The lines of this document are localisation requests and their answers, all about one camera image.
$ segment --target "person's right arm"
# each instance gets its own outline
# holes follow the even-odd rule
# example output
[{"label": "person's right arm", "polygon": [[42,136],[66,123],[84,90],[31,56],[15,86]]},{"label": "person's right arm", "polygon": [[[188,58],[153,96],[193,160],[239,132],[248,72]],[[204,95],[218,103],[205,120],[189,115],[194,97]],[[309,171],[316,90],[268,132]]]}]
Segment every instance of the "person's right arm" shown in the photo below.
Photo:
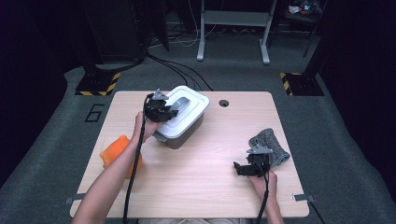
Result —
[{"label": "person's right arm", "polygon": [[[277,190],[277,176],[273,171],[269,171],[269,183],[268,183],[268,199],[265,205],[265,214],[267,215],[267,220],[269,224],[283,224],[283,218],[280,214],[279,204],[276,199]],[[264,177],[249,176],[254,188],[259,194],[260,198],[263,200],[264,192],[266,190]]]}]

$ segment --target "plastic container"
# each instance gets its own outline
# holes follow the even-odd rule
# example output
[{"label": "plastic container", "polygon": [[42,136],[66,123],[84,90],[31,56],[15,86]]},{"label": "plastic container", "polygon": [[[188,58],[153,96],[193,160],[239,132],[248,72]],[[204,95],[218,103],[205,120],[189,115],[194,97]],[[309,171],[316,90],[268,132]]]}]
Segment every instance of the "plastic container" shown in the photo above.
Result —
[{"label": "plastic container", "polygon": [[178,86],[166,94],[166,105],[178,105],[176,117],[161,126],[154,137],[172,149],[180,148],[201,126],[209,98],[186,86]]}]

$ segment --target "gray towel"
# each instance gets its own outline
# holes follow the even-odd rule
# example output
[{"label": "gray towel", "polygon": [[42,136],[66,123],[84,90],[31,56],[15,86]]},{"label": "gray towel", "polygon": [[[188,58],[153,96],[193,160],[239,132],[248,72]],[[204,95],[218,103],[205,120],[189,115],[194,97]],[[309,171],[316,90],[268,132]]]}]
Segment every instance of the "gray towel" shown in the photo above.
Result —
[{"label": "gray towel", "polygon": [[269,154],[270,166],[274,168],[280,165],[282,162],[289,159],[290,154],[285,151],[282,146],[277,142],[277,139],[272,129],[264,129],[256,136],[250,138],[248,144],[251,147],[257,145],[262,147],[268,147],[273,150],[273,153]]}]

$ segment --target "person's left arm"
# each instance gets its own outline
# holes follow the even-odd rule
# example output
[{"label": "person's left arm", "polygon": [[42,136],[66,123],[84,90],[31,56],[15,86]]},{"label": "person's left arm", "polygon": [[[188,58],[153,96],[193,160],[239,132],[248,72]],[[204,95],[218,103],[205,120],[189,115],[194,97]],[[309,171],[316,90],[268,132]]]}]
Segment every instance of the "person's left arm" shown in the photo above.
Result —
[{"label": "person's left arm", "polygon": [[[108,211],[116,200],[128,169],[134,161],[143,118],[142,112],[136,115],[134,134],[130,143],[92,183],[79,205],[72,223],[105,223]],[[148,119],[143,142],[152,136],[162,124],[154,123]]]}]

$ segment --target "hand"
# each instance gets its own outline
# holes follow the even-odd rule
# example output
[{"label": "hand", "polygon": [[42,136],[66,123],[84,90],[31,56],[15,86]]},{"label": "hand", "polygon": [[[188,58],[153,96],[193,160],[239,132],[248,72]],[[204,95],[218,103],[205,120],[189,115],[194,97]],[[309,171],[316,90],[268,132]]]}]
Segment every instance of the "hand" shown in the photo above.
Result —
[{"label": "hand", "polygon": [[[277,175],[270,170],[268,172],[268,201],[274,201],[276,202],[276,190],[277,190]],[[253,184],[255,190],[259,194],[259,196],[263,199],[264,198],[264,192],[266,190],[265,187],[265,180],[264,177],[257,177],[257,176],[248,176],[248,179],[251,181]]]},{"label": "hand", "polygon": [[[143,112],[139,111],[136,115],[136,118],[134,119],[134,134],[132,135],[132,138],[136,138],[136,140],[138,141],[139,139],[139,135],[140,135],[140,131],[142,128],[142,123],[143,123]],[[150,119],[146,120],[146,125],[145,125],[145,135],[143,136],[143,143],[146,142],[146,140],[148,140],[148,138],[150,138],[155,131],[163,124],[165,124],[166,122],[153,122]]]}]

